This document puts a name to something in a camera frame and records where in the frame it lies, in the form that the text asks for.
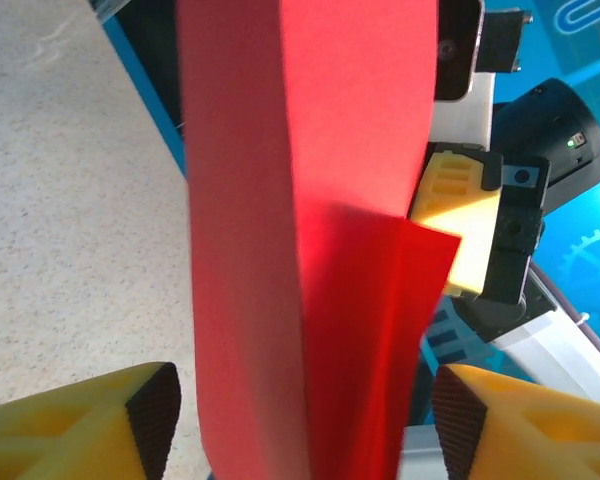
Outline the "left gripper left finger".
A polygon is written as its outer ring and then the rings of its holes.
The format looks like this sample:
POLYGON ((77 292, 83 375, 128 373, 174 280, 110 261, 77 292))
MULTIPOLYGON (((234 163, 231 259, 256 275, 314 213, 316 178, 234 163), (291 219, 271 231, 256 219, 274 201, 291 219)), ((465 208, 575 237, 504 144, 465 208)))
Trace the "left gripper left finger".
POLYGON ((0 480, 162 480, 181 402, 149 362, 0 404, 0 480))

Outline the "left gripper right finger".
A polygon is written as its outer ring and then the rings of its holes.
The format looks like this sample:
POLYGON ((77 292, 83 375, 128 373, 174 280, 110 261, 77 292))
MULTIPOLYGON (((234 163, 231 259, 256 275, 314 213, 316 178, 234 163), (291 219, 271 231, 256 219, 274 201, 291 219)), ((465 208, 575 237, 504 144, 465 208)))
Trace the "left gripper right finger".
POLYGON ((600 480, 600 403, 478 367, 437 371, 449 480, 600 480))

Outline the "blue printed side wall panel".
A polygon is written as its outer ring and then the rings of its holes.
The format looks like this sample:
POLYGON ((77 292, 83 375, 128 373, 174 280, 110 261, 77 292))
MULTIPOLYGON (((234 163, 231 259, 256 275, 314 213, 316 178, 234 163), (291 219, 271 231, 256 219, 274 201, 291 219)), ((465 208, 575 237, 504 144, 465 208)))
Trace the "blue printed side wall panel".
MULTIPOLYGON (((500 75, 510 101, 548 77, 571 85, 600 124, 600 0, 484 0, 489 10, 533 14, 521 43, 522 70, 500 75)), ((184 164, 174 22, 175 0, 129 0, 103 28, 176 164, 184 164)), ((535 260, 600 337, 600 185, 554 212, 535 260)))

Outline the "red paper sheet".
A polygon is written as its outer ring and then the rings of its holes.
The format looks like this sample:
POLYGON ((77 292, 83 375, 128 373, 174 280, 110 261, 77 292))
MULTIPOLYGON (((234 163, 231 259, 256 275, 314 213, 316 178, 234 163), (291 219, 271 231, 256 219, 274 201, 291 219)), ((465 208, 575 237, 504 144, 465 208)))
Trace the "red paper sheet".
POLYGON ((411 223, 438 0, 177 0, 216 480, 396 480, 458 241, 411 223))

